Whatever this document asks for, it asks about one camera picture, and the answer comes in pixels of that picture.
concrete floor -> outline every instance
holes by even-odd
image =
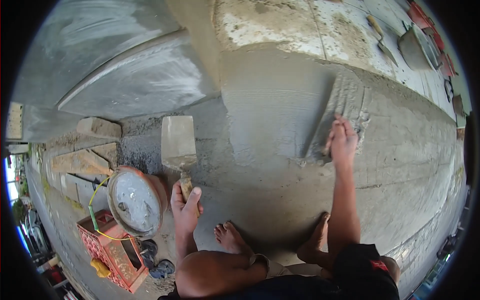
[[[428,271],[434,253],[456,218],[456,193],[460,186],[456,174],[462,164],[462,147],[456,142],[455,123],[415,92],[360,69],[312,61],[299,54],[288,54],[287,58],[282,54],[279,58],[268,49],[252,49],[230,61],[243,66],[243,56],[255,59],[263,55],[272,55],[273,64],[307,61],[311,66],[308,76],[349,72],[372,89],[371,121],[363,151],[356,155],[354,171],[362,242],[375,243],[380,254],[397,259],[403,271],[400,297],[406,296],[423,277],[421,274]],[[292,69],[278,80],[288,82],[297,75]],[[247,81],[242,79],[241,84],[255,89],[257,76],[265,74],[259,70]],[[318,115],[319,100],[326,101],[322,87],[303,87],[304,91],[318,95],[302,97],[307,100],[296,105],[285,103],[279,93],[277,98],[265,97],[262,105],[255,106],[258,95],[238,96],[237,79],[224,79],[222,97],[173,113],[192,115],[195,124],[199,161],[192,170],[192,180],[203,189],[201,201],[205,208],[194,233],[198,248],[221,251],[213,228],[231,220],[255,251],[284,265],[299,263],[295,249],[310,235],[319,214],[332,204],[331,164],[301,167],[298,163],[299,149],[305,146],[305,131],[311,130]],[[295,94],[288,86],[285,90]],[[171,185],[178,174],[163,169],[160,163],[162,116],[122,121],[119,163],[149,174],[166,175]],[[299,132],[300,137],[292,136],[292,132]],[[59,185],[55,181],[60,176],[42,178],[49,157],[99,143],[105,142],[76,135],[47,144],[43,166],[32,159],[29,168],[29,187],[36,192],[32,192],[32,199],[44,223],[52,222],[46,227],[55,249],[89,294],[97,299],[114,295],[119,299],[156,299],[172,288],[171,279],[159,281],[149,277],[131,295],[95,276],[74,230],[75,222],[87,216],[86,207],[78,209],[64,200],[54,188]],[[171,211],[164,218],[162,229],[154,238],[159,245],[157,259],[175,262]]]

wooden board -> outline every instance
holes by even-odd
[[[110,143],[55,156],[51,171],[65,173],[107,174],[117,167],[117,143]]]

trowel on floor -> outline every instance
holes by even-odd
[[[197,150],[193,134],[192,116],[164,117],[162,120],[162,165],[179,171],[183,201],[186,203],[192,192],[192,179],[188,175],[191,166],[197,163]]]
[[[378,48],[380,48],[380,50],[383,53],[385,53],[385,55],[388,56],[388,58],[391,59],[393,61],[393,63],[398,67],[398,64],[397,64],[395,58],[393,57],[393,54],[383,44],[383,40],[384,40],[383,30],[380,28],[377,21],[374,19],[374,17],[372,15],[368,15],[367,20],[368,20],[368,23],[370,23],[370,26],[372,26],[375,29],[375,31],[380,35],[380,39],[378,40]]]

bare foot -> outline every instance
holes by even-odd
[[[320,222],[312,236],[297,250],[298,258],[307,264],[317,264],[319,254],[327,254],[326,252],[322,252],[322,247],[327,242],[328,219],[330,219],[330,214],[324,212],[320,216]]]
[[[216,241],[229,253],[243,254],[249,258],[254,255],[252,249],[241,238],[232,223],[218,224],[214,229],[214,233]]]

